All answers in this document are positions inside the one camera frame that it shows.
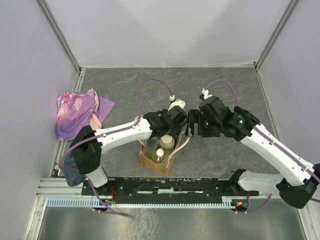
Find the burlap watermelon canvas bag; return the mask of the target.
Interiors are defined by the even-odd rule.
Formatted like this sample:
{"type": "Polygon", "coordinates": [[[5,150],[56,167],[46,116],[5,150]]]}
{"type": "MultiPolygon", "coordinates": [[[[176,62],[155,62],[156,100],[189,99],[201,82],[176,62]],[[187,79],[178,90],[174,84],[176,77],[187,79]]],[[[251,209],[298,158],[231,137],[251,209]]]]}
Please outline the burlap watermelon canvas bag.
{"type": "Polygon", "coordinates": [[[164,135],[160,138],[139,140],[139,159],[141,165],[154,173],[167,176],[175,160],[176,154],[184,149],[191,137],[187,137],[184,142],[182,134],[178,137],[164,135]]]}

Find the pink purple cloth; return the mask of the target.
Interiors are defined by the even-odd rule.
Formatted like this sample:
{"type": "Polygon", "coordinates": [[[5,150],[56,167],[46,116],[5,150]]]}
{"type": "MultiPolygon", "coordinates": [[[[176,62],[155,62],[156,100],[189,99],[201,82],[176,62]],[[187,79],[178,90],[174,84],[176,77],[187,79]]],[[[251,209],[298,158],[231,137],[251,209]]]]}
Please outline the pink purple cloth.
{"type": "Polygon", "coordinates": [[[85,126],[101,129],[115,103],[91,88],[86,92],[63,92],[57,98],[57,106],[56,137],[59,141],[70,141],[85,126]]]}

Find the dark blue towel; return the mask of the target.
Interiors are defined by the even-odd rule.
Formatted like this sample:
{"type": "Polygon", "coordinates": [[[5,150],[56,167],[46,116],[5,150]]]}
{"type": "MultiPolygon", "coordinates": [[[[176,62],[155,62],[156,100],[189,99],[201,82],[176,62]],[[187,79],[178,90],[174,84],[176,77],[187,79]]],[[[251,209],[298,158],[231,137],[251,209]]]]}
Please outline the dark blue towel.
{"type": "Polygon", "coordinates": [[[69,187],[75,187],[86,179],[85,175],[79,173],[71,152],[65,157],[62,166],[66,168],[62,172],[69,187]]]}

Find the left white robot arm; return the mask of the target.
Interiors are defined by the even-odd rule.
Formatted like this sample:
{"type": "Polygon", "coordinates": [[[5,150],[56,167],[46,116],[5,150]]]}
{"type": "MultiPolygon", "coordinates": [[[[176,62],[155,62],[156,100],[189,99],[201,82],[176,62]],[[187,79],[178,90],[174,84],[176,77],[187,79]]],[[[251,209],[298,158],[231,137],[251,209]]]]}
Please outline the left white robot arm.
{"type": "Polygon", "coordinates": [[[111,128],[93,130],[83,127],[70,145],[79,174],[93,184],[99,195],[110,191],[110,182],[101,166],[101,156],[116,147],[139,140],[148,140],[165,135],[177,137],[186,124],[184,103],[172,103],[169,109],[148,112],[138,119],[111,128]]]}

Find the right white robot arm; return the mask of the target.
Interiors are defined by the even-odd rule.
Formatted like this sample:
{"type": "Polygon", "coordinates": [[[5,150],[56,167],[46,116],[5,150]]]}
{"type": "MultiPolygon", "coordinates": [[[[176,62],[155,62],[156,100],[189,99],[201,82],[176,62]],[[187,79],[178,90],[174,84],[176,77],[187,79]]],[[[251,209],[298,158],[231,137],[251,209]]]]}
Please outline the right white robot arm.
{"type": "Polygon", "coordinates": [[[304,160],[287,148],[249,111],[239,106],[230,110],[220,98],[210,95],[202,98],[197,109],[189,110],[185,134],[232,138],[277,169],[278,174],[242,170],[239,177],[228,184],[233,195],[239,196],[245,191],[279,195],[297,209],[303,209],[313,200],[320,184],[320,165],[304,160]]]}

